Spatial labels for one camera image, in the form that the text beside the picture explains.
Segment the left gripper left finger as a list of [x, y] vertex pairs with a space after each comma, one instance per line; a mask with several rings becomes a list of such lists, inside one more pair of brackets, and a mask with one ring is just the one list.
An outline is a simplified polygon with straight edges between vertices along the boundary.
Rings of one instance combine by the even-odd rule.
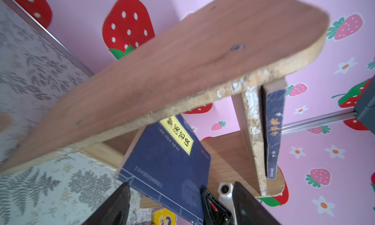
[[129, 183], [122, 183], [82, 225], [126, 225], [130, 199]]

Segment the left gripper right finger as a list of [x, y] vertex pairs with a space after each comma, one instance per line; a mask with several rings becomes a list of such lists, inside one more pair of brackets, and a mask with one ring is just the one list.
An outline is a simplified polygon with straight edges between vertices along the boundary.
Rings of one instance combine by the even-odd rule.
[[232, 199], [238, 225], [281, 225], [240, 182], [234, 183]]

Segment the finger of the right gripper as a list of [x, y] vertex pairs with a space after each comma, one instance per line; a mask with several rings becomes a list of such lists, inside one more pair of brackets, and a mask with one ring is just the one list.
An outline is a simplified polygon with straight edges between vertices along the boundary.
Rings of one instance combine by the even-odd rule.
[[204, 213], [203, 225], [233, 225], [232, 212], [216, 199], [205, 186], [202, 186], [200, 195]]

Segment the navy book yellow label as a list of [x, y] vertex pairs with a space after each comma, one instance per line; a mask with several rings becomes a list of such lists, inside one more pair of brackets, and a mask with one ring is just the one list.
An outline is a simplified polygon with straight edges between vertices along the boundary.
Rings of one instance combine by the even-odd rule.
[[211, 156], [181, 115], [140, 129], [116, 176], [194, 225], [203, 224], [201, 188]]

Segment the dark blue portrait cover book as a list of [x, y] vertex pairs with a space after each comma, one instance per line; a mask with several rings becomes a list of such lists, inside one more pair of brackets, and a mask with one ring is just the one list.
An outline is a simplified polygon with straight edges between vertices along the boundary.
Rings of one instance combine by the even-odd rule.
[[265, 167], [268, 179], [275, 179], [281, 147], [287, 82], [284, 78], [262, 85], [262, 128], [265, 139]]

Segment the yellow cartoon cover book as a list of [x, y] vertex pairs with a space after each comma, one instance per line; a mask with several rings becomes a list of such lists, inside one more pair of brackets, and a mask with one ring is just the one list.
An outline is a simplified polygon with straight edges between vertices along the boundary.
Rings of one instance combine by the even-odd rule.
[[177, 225], [176, 215], [172, 211], [161, 208], [152, 212], [153, 225]]

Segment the wooden two-tier shelf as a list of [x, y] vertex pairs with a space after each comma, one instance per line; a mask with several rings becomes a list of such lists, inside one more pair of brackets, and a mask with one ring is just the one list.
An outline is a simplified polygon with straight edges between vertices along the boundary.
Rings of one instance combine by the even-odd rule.
[[105, 142], [228, 96], [250, 156], [254, 196], [277, 196], [266, 177], [259, 88], [320, 54], [329, 16], [298, 0], [214, 0], [64, 95], [1, 167], [13, 174], [68, 153], [119, 164]]

